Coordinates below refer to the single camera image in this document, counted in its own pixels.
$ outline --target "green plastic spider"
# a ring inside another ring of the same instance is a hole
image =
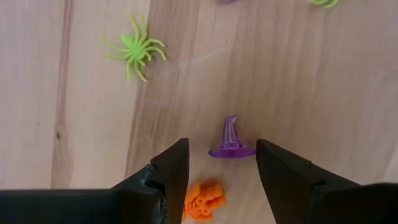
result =
[[[145,75],[142,74],[139,66],[146,66],[145,62],[143,61],[145,57],[148,58],[148,61],[152,60],[152,55],[149,54],[151,51],[157,51],[162,56],[163,60],[166,60],[164,52],[158,47],[152,46],[152,44],[159,44],[162,47],[165,47],[165,45],[160,40],[147,39],[147,28],[145,25],[144,15],[142,15],[142,36],[140,36],[138,26],[131,15],[129,15],[129,19],[135,30],[135,36],[120,36],[124,45],[126,46],[125,49],[115,46],[110,41],[103,39],[113,49],[125,53],[125,55],[102,54],[101,56],[119,60],[127,60],[127,78],[131,80],[131,66],[134,66],[134,69],[140,79],[144,82],[147,82],[147,79]]]
[[[338,0],[310,0],[310,3],[313,4],[314,6],[321,6],[323,4],[328,3],[325,6],[325,9],[330,9],[331,7],[337,5]]]

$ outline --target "wooden surface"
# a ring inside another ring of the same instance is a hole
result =
[[[129,82],[101,58],[147,17],[167,45]],[[398,2],[0,2],[0,188],[106,188],[190,138],[190,183],[218,178],[215,223],[274,223],[255,158],[217,160],[225,116],[361,184],[398,182]]]

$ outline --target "purple object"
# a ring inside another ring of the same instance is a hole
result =
[[[219,149],[209,151],[209,155],[215,158],[236,159],[253,155],[256,151],[246,147],[238,137],[235,128],[235,115],[228,116],[225,119],[223,142]]]
[[[236,2],[236,0],[216,0],[218,4],[229,4],[232,2]]]

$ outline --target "black plastic part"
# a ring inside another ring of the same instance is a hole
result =
[[[257,166],[278,224],[398,223],[398,185],[360,186],[266,141]]]
[[[188,175],[188,139],[180,139],[108,190],[0,191],[0,223],[180,224]]]

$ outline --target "orange plastic toy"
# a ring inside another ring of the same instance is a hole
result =
[[[195,221],[213,221],[213,210],[226,204],[222,185],[219,182],[196,184],[187,192],[183,220],[191,216]]]

